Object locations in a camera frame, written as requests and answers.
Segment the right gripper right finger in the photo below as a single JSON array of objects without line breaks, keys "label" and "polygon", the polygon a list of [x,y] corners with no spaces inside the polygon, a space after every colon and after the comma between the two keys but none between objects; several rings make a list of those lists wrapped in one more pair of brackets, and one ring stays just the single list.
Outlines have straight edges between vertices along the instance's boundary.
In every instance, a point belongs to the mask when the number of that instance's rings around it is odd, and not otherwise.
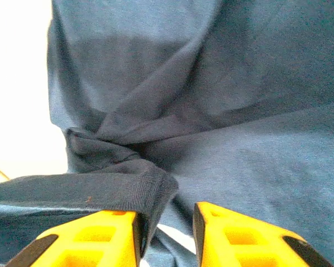
[{"label": "right gripper right finger", "polygon": [[298,234],[209,202],[194,206],[199,266],[331,266]]}]

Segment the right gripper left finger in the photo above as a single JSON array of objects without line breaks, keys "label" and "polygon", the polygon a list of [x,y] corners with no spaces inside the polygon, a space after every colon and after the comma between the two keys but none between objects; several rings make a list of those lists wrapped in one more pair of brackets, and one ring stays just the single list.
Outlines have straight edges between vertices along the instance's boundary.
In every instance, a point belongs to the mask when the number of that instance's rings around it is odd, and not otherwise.
[{"label": "right gripper left finger", "polygon": [[7,266],[139,266],[139,216],[99,211],[50,228]]}]

